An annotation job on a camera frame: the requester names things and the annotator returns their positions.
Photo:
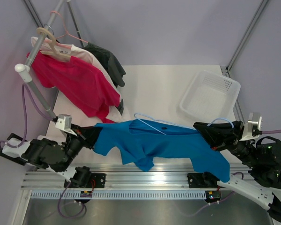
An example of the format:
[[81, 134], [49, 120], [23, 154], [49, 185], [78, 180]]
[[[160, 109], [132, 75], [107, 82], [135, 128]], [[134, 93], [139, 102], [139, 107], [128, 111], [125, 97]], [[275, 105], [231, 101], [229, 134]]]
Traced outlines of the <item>blue t shirt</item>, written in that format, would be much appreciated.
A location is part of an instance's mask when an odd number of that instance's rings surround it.
[[194, 129], [151, 120], [130, 120], [120, 123], [97, 123], [102, 128], [93, 150], [106, 156], [116, 147], [122, 164], [134, 163], [142, 171], [149, 171], [158, 158], [188, 158], [194, 171], [209, 172], [222, 182], [230, 178], [230, 165], [225, 157], [210, 148], [202, 135]]

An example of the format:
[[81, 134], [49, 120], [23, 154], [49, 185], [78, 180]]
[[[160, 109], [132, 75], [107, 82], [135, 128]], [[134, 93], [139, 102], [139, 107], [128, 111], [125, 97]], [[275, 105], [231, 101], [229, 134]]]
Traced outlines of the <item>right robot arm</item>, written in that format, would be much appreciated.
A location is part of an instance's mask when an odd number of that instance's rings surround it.
[[261, 121], [250, 120], [247, 123], [214, 124], [195, 122], [194, 128], [203, 136], [211, 149], [228, 150], [243, 165], [249, 167], [248, 173], [261, 186], [260, 188], [230, 175], [223, 182], [214, 170], [202, 173], [200, 185], [207, 187], [229, 188], [264, 208], [269, 216], [281, 223], [281, 141], [266, 136], [270, 143], [255, 139], [263, 134]]

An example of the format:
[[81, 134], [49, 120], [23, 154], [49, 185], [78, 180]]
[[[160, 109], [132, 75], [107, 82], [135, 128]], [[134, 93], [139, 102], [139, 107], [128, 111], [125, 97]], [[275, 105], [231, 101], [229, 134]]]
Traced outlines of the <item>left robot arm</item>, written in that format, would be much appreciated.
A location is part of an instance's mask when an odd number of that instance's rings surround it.
[[31, 165], [62, 176], [71, 188], [104, 188], [106, 175], [94, 173], [88, 166], [73, 166], [83, 148], [93, 149], [100, 127], [72, 125], [65, 141], [48, 138], [27, 141], [11, 133], [7, 142], [0, 142], [0, 156], [20, 165]]

